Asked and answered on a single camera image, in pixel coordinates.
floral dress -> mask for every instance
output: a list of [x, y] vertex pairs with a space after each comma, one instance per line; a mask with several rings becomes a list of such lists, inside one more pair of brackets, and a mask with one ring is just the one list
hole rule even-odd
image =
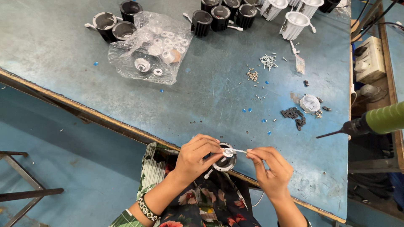
[[[159, 184], [174, 169], [178, 151], [151, 143], [142, 160], [137, 199]], [[261, 227], [248, 212], [243, 196], [224, 172], [199, 176], [164, 210], [154, 227]], [[125, 210], [109, 227], [142, 227]]]

beaded bracelet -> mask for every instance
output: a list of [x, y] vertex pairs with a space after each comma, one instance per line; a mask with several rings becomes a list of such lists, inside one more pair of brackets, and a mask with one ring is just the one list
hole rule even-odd
[[161, 216], [156, 215], [155, 213], [153, 213], [153, 211], [151, 211], [146, 203], [145, 203], [145, 199], [144, 199], [145, 194], [142, 195], [142, 197], [139, 198], [139, 200], [137, 201], [137, 203], [139, 204], [140, 210], [142, 211], [142, 213], [151, 221], [157, 221], [159, 218], [161, 218]]

blue floor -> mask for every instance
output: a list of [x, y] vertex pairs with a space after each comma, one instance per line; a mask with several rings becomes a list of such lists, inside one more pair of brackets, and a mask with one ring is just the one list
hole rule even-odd
[[[27, 152], [27, 158], [14, 157], [46, 188], [65, 189], [39, 201], [16, 227], [106, 227], [136, 201], [144, 144], [94, 123], [83, 124], [10, 87], [0, 90], [0, 108], [0, 150]], [[0, 161], [0, 179], [0, 193], [32, 190], [5, 161]], [[260, 191], [251, 191], [253, 203], [260, 196]], [[0, 226], [28, 201], [0, 203]], [[327, 218], [299, 208], [313, 226], [331, 226]], [[263, 227], [277, 226], [266, 196], [253, 212]]]

green drill handle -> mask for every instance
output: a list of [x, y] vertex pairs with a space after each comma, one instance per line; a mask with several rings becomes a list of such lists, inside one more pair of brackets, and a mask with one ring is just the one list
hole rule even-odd
[[404, 128], [404, 102], [366, 113], [366, 122], [377, 134], [387, 134]]

blue table surface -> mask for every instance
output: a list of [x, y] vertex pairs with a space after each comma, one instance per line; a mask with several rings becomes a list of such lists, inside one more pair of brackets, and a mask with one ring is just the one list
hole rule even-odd
[[[387, 9], [391, 1], [383, 1], [383, 8]], [[395, 4], [391, 10], [384, 16], [386, 22], [404, 23], [404, 6]], [[404, 101], [404, 65], [402, 60], [404, 59], [404, 31], [394, 28], [392, 25], [386, 24], [386, 34], [389, 43], [391, 67], [393, 68], [394, 85], [396, 88], [397, 100], [399, 102]]]
[[[139, 2], [144, 10], [180, 21], [186, 21], [183, 12], [192, 15], [200, 9], [198, 0]], [[168, 86], [119, 76], [107, 61], [108, 44], [84, 27], [99, 12], [120, 15], [119, 4], [120, 0], [3, 2], [0, 67], [178, 146], [198, 133], [236, 149], [274, 146], [295, 169], [289, 183], [292, 196], [346, 218], [347, 135], [315, 136], [336, 131], [348, 120], [349, 18], [335, 12], [313, 16], [317, 33], [305, 28], [294, 41], [300, 42], [296, 48], [305, 59], [305, 75], [296, 72], [290, 44], [279, 35], [290, 10], [286, 8], [273, 21], [257, 16], [243, 32], [211, 31], [207, 37], [193, 38], [177, 82]], [[278, 54], [279, 67], [270, 72], [258, 67], [259, 58], [272, 52]], [[257, 87], [247, 81], [247, 64], [259, 73]], [[332, 111], [321, 119], [305, 114], [307, 124], [298, 131], [294, 120], [283, 118], [280, 111], [299, 107], [297, 97], [305, 93], [321, 97]], [[242, 112], [248, 108], [252, 111]], [[255, 178], [252, 162], [243, 156], [234, 170]]]

